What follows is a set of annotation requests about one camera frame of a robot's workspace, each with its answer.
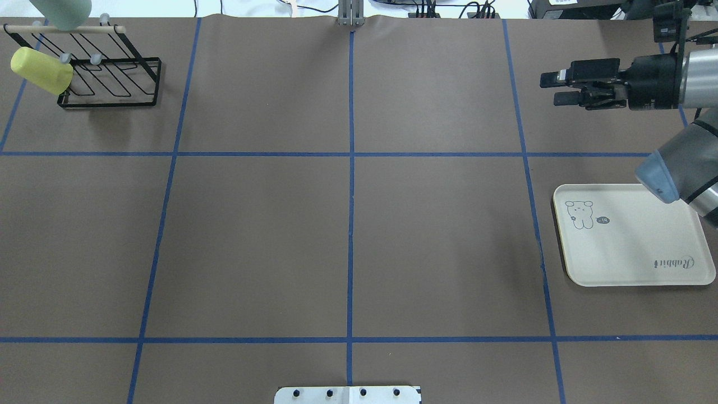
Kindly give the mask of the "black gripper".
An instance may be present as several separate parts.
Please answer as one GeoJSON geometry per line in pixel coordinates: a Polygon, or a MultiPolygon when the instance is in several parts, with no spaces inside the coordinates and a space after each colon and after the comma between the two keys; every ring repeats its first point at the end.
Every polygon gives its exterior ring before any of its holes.
{"type": "Polygon", "coordinates": [[[630,67],[620,59],[572,61],[560,71],[543,72],[542,89],[561,86],[580,90],[554,94],[555,107],[577,105],[587,110],[628,107],[633,111],[664,110],[679,106],[679,59],[675,53],[636,57],[630,67]]]}

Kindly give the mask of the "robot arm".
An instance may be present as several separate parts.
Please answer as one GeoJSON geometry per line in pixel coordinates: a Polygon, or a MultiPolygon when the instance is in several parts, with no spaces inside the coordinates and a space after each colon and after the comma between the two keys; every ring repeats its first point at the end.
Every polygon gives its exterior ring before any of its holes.
{"type": "Polygon", "coordinates": [[[693,121],[649,154],[636,179],[655,197],[681,200],[716,227],[716,48],[636,57],[622,69],[620,59],[573,61],[561,71],[543,72],[542,89],[564,87],[554,95],[557,107],[577,105],[588,111],[694,108],[693,121]]]}

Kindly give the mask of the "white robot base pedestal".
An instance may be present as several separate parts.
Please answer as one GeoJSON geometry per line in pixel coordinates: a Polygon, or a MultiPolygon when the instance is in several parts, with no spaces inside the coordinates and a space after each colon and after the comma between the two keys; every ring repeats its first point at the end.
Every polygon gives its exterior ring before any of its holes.
{"type": "Polygon", "coordinates": [[[410,385],[285,387],[274,403],[421,403],[421,388],[410,385]]]}

